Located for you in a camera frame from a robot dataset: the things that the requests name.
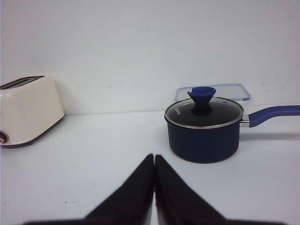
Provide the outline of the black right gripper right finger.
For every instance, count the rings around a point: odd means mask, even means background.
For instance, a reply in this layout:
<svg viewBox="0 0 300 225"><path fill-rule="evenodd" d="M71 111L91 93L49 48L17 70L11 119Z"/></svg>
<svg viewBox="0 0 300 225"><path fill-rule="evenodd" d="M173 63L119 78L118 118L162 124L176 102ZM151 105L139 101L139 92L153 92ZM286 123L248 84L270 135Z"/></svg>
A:
<svg viewBox="0 0 300 225"><path fill-rule="evenodd" d="M192 190L161 156L155 156L155 197L159 225L281 225L277 221L225 218Z"/></svg>

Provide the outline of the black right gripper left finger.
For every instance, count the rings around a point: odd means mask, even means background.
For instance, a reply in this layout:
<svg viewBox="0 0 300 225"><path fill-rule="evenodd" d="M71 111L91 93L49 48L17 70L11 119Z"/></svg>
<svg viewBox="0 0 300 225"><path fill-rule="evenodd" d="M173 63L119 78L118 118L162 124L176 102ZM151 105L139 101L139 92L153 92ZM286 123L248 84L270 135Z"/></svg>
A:
<svg viewBox="0 0 300 225"><path fill-rule="evenodd" d="M149 154L125 182L82 219L29 221L27 225L143 225L154 193L154 156Z"/></svg>

